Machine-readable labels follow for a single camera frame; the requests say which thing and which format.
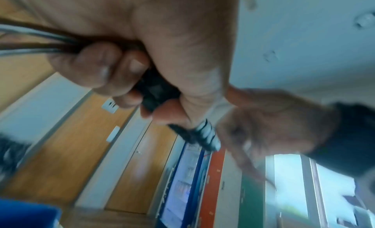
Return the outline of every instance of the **person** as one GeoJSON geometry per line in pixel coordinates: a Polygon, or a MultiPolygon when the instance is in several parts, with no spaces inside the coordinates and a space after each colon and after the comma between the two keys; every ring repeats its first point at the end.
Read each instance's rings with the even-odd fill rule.
{"type": "Polygon", "coordinates": [[[46,24],[85,36],[141,40],[148,55],[97,42],[77,55],[50,56],[61,75],[114,97],[121,107],[138,105],[132,87],[152,60],[180,89],[144,117],[193,128],[215,104],[237,106],[217,132],[243,171],[267,155],[305,154],[325,167],[363,181],[375,211],[375,113],[361,105],[322,106],[279,90],[229,87],[239,0],[19,0],[46,24]]]}

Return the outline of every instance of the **ceiling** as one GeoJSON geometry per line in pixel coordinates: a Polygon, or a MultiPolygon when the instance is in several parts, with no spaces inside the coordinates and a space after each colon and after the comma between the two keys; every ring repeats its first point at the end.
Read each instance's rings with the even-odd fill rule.
{"type": "Polygon", "coordinates": [[[256,1],[250,11],[241,0],[232,84],[308,91],[375,82],[375,27],[354,27],[355,17],[375,11],[374,0],[256,1]]]}

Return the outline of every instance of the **dark sleeve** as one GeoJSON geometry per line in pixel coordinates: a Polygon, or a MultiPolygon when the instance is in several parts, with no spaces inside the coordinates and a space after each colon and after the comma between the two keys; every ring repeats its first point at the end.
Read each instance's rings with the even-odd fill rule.
{"type": "Polygon", "coordinates": [[[307,156],[338,173],[361,176],[375,167],[375,111],[359,104],[334,107],[341,113],[339,127],[307,156]]]}

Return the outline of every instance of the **white cabinet door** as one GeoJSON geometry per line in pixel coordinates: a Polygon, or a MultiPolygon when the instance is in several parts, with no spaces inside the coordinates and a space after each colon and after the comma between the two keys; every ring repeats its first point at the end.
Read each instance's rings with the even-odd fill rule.
{"type": "Polygon", "coordinates": [[[214,228],[238,226],[242,172],[230,153],[225,153],[221,174],[214,228]]]}

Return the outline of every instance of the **skin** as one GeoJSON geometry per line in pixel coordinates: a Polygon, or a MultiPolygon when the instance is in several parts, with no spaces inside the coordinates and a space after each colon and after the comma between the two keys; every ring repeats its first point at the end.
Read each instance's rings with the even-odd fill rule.
{"type": "Polygon", "coordinates": [[[281,90],[230,87],[227,100],[236,107],[217,124],[221,144],[243,172],[265,178],[254,163],[275,154],[313,151],[335,131],[340,114],[281,90]]]}
{"type": "Polygon", "coordinates": [[[47,25],[84,36],[140,40],[147,52],[110,42],[78,55],[53,55],[61,75],[123,108],[142,97],[132,90],[150,65],[182,92],[151,115],[159,123],[197,126],[226,92],[236,40],[238,0],[25,0],[47,25]]]}

